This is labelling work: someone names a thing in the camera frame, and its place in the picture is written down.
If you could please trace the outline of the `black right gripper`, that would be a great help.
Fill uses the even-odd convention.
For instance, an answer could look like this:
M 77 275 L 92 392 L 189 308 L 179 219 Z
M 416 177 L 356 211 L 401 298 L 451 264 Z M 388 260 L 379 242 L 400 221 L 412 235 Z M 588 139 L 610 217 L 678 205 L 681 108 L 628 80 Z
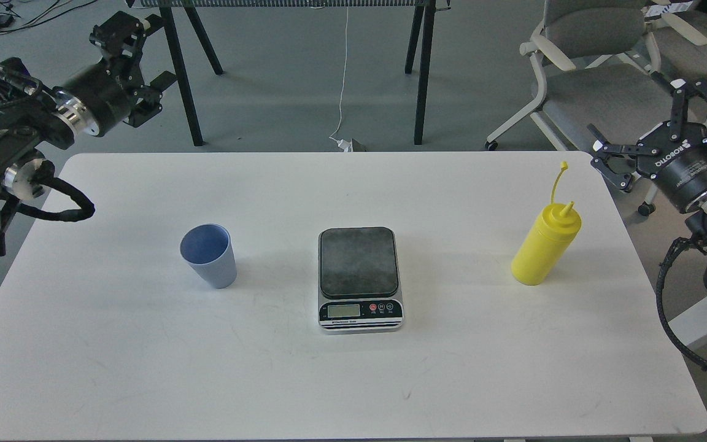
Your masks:
M 707 104 L 707 80 L 669 81 L 659 72 L 650 73 L 650 77 L 671 95 L 670 119 L 637 140 L 637 145 L 613 144 L 595 124 L 587 124 L 595 138 L 591 165 L 616 190 L 631 192 L 639 173 L 680 213 L 695 212 L 707 192 L 707 127 L 688 123 L 688 104 L 691 98 L 701 98 Z

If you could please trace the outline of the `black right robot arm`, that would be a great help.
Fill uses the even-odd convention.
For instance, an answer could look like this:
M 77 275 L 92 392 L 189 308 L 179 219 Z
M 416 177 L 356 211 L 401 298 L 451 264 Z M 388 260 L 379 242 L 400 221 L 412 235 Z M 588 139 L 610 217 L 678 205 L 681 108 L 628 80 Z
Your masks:
M 660 324 L 671 343 L 692 363 L 707 370 L 707 359 L 676 336 L 666 319 L 663 291 L 665 279 L 677 257 L 688 249 L 707 255 L 707 80 L 669 81 L 651 73 L 671 95 L 668 120 L 659 123 L 634 144 L 615 144 L 593 124 L 587 129 L 595 137 L 591 165 L 606 181 L 628 193 L 636 177 L 646 178 L 664 194 L 675 209 L 687 214 L 690 237 L 676 238 L 660 263 L 655 285 Z M 707 290 L 707 266 L 703 272 Z

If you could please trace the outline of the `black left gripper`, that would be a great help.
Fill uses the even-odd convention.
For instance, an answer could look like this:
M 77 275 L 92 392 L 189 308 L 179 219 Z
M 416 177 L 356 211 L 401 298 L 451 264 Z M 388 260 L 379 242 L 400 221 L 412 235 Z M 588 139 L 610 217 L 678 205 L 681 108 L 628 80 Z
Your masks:
M 161 112 L 163 93 L 177 76 L 164 71 L 148 85 L 139 84 L 139 65 L 147 37 L 163 25 L 155 14 L 138 18 L 116 12 L 89 36 L 101 60 L 53 88 L 62 103 L 75 98 L 83 104 L 96 124 L 93 136 L 104 136 L 120 122 L 139 128 Z

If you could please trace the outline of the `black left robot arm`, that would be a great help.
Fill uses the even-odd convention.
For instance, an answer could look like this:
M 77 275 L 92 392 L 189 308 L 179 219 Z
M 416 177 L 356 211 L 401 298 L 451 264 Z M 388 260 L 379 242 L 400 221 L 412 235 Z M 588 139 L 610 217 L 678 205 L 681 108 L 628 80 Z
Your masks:
M 162 72 L 146 83 L 140 62 L 147 37 L 163 23 L 155 14 L 116 12 L 90 34 L 100 61 L 53 88 L 19 58 L 0 62 L 0 257 L 17 213 L 67 223 L 95 213 L 81 190 L 56 177 L 55 165 L 37 146 L 67 149 L 81 134 L 101 137 L 119 123 L 137 128 L 157 115 L 163 92 L 177 78 Z

